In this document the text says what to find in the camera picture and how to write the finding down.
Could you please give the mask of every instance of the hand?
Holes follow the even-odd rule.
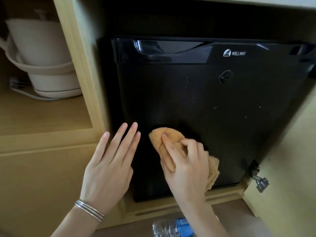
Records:
[[[80,199],[104,215],[123,197],[133,175],[131,163],[140,132],[136,133],[134,122],[121,142],[126,129],[123,123],[104,153],[110,136],[105,132],[84,173]]]
[[[204,193],[209,174],[203,144],[190,139],[181,140],[181,144],[188,148],[188,156],[183,158],[165,134],[161,138],[176,165],[176,171],[172,172],[161,159],[161,167],[174,198],[182,210],[188,206],[198,208],[205,203]]]

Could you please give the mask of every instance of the person's left hand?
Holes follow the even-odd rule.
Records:
[[[133,175],[131,163],[140,132],[136,133],[134,122],[121,142],[126,129],[127,123],[123,123],[104,153],[110,136],[105,132],[84,173],[80,199],[104,215],[123,197]]]

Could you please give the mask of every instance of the plastic bottle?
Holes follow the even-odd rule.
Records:
[[[192,237],[193,230],[185,218],[153,223],[154,237]]]

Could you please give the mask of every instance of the towel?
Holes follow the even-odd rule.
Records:
[[[166,134],[166,136],[174,144],[174,146],[177,148],[177,150],[180,152],[183,158],[185,158],[188,155],[187,147],[183,146],[180,143],[180,140],[184,139],[185,137],[179,131],[175,129],[171,129],[171,128],[166,128],[166,127],[157,128],[149,133],[149,139],[153,147],[163,158],[164,162],[166,163],[166,166],[172,172],[175,172],[176,166],[161,139],[161,135],[163,133]],[[209,175],[208,175],[207,184],[205,187],[205,191],[207,191],[212,188],[212,186],[214,185],[219,175],[219,171],[218,171],[219,160],[215,158],[214,156],[210,156],[208,151],[206,151],[205,153],[208,156],[208,160],[209,160]]]

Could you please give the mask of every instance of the cabinet drawer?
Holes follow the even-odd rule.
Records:
[[[0,155],[0,230],[50,236],[80,196],[96,144]]]

